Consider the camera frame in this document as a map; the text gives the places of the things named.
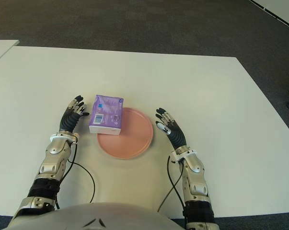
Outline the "robot right hand black silver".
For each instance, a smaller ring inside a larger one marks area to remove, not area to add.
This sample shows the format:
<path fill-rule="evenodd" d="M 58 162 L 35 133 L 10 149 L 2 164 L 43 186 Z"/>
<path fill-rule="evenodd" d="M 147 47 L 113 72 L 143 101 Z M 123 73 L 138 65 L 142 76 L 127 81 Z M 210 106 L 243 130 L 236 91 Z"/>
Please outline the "robot right hand black silver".
<path fill-rule="evenodd" d="M 155 115 L 160 119 L 156 121 L 157 128 L 166 134 L 174 150 L 187 145 L 183 131 L 169 112 L 158 108 Z"/>

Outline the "robot left hand black silver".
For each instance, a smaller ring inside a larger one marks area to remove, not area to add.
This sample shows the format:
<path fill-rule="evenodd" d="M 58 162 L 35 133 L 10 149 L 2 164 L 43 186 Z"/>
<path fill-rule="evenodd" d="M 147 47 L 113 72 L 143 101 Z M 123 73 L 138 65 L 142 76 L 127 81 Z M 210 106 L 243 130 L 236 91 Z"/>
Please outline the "robot left hand black silver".
<path fill-rule="evenodd" d="M 86 105 L 84 104 L 83 97 L 81 95 L 76 96 L 66 108 L 60 124 L 59 132 L 66 131 L 72 133 L 76 127 L 79 119 L 83 116 L 88 116 L 89 113 L 85 111 Z"/>

